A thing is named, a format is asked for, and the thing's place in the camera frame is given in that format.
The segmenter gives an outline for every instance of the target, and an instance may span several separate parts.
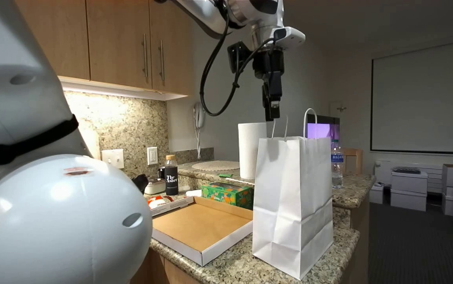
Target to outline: pizza box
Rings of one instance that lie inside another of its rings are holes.
[[[252,231],[252,211],[196,197],[194,203],[153,219],[151,236],[207,264]]]

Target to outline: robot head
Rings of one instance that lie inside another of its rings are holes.
[[[142,193],[102,160],[49,156],[0,179],[0,282],[129,282],[150,238]]]

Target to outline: purple light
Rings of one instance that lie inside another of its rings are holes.
[[[306,137],[308,138],[322,138],[322,137],[338,138],[338,124],[308,122],[306,124]]]

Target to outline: green box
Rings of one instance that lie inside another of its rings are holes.
[[[226,203],[249,208],[249,209],[252,208],[254,189],[249,186],[210,182],[210,184],[203,184],[200,189],[202,189],[202,197],[205,198],[226,201]]]

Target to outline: electrical outlet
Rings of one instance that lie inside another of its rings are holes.
[[[101,159],[112,163],[113,167],[125,167],[125,151],[121,148],[109,148],[101,151]]]
[[[147,165],[158,163],[158,146],[147,146]]]

